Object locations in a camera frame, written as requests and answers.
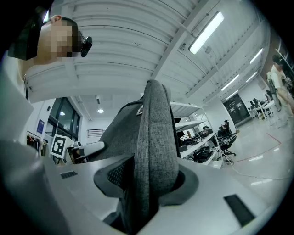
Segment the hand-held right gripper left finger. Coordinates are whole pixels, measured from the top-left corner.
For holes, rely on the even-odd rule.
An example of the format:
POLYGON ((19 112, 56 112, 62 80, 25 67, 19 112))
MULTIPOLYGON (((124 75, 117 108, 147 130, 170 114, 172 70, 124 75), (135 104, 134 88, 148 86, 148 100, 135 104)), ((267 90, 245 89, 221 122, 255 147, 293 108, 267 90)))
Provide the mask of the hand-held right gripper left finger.
POLYGON ((77 165, 56 166, 52 159, 43 157, 51 185, 64 189, 87 211, 101 221, 117 217, 121 200, 133 171, 132 155, 120 155, 77 165))

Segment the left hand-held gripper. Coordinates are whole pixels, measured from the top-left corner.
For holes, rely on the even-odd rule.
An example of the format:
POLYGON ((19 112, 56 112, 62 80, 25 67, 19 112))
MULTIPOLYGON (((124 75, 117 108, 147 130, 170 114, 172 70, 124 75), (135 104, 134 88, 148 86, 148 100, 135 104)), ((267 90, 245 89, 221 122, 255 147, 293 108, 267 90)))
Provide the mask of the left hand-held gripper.
POLYGON ((88 162, 87 157, 105 148, 102 141, 81 145, 78 141, 73 141, 67 136, 54 135, 50 154, 57 159, 57 164, 80 164, 88 162))

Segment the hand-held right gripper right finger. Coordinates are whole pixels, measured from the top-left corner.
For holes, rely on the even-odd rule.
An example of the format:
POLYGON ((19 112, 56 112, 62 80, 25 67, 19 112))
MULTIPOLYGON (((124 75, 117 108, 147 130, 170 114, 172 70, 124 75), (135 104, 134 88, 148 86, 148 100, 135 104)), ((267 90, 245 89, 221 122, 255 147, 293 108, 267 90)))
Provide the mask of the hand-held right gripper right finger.
POLYGON ((182 205, 160 208, 139 234, 255 235, 273 215, 273 206, 227 172, 184 159, 178 163, 197 175, 196 193, 182 205), (230 195, 237 195, 254 215, 246 226, 241 226, 226 203, 224 197, 230 195))

